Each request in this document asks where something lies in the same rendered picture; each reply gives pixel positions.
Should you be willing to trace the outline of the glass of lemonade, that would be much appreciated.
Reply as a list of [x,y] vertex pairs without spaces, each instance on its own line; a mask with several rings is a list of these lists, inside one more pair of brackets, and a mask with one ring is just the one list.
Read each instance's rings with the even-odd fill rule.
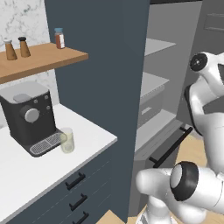
[[74,150],[74,134],[71,128],[62,128],[60,133],[60,146],[64,153]]

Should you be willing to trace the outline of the open grey fridge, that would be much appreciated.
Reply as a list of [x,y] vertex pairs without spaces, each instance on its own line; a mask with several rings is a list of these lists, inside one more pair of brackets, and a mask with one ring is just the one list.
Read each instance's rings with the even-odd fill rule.
[[[150,6],[132,175],[152,168],[192,126],[184,91],[198,75],[189,60],[224,52],[224,0]],[[159,166],[174,166],[179,146]]]

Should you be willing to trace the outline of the dark blue tall cabinet panel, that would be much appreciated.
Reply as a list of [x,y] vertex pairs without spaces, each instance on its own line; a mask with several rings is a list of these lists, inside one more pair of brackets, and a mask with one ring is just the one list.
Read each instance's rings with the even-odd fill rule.
[[117,136],[110,209],[128,218],[150,0],[45,0],[50,32],[89,59],[56,70],[60,103]]

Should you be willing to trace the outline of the black coffee machine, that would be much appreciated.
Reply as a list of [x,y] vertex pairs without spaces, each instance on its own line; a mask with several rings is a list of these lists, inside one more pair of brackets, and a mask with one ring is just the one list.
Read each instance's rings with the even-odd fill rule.
[[50,90],[27,81],[0,90],[10,135],[37,158],[63,144],[67,136],[56,128]]

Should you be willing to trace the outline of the dark blue drawer front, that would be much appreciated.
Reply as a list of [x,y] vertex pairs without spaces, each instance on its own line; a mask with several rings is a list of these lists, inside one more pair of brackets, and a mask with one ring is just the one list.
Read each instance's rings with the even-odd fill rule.
[[96,222],[109,209],[110,194],[103,196],[101,199],[96,199],[94,202],[89,202],[79,212],[69,215],[61,224],[72,224],[77,222],[82,216],[83,211],[89,213],[89,216],[81,224],[96,224]]
[[[39,220],[39,224],[61,224],[69,215],[76,214],[89,202],[101,199],[109,195],[110,178],[92,177],[81,184],[77,189],[70,191],[53,209],[47,212]],[[69,203],[74,204],[81,198],[81,193],[87,195],[87,199],[71,211]]]
[[[92,177],[110,178],[110,156],[110,149],[103,151],[6,224],[39,224],[39,220],[43,218],[47,212],[61,202],[70,191],[77,189],[86,180]],[[65,183],[71,184],[79,177],[79,172],[81,174],[84,173],[86,177],[70,191],[67,190]]]

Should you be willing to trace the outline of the spice jar with blue lid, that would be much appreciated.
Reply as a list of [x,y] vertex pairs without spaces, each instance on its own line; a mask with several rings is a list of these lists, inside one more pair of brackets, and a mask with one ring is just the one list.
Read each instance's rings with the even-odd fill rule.
[[63,49],[65,47],[65,40],[62,28],[55,28],[55,42],[58,49]]

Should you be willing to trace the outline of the brown shaker with black cap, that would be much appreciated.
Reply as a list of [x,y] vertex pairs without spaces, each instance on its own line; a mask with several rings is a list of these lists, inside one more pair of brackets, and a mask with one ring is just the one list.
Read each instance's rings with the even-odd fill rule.
[[31,56],[28,45],[26,44],[26,37],[19,37],[20,42],[20,53],[23,58],[27,58]]

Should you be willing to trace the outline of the brown shaker with grey cap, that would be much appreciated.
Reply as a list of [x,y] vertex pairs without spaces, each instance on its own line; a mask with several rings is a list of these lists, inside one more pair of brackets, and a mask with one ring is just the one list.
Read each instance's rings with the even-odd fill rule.
[[6,50],[7,60],[16,60],[18,57],[17,57],[16,52],[15,52],[15,50],[13,48],[12,41],[6,39],[4,41],[4,43],[5,43],[5,50]]

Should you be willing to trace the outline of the wooden wall shelf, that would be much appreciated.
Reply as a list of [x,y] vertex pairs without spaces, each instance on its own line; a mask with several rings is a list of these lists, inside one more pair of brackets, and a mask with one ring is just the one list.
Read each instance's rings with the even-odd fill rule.
[[16,60],[7,60],[6,52],[0,52],[0,84],[88,59],[86,52],[58,49],[54,43],[31,46],[28,58],[23,58],[19,49],[15,52]]

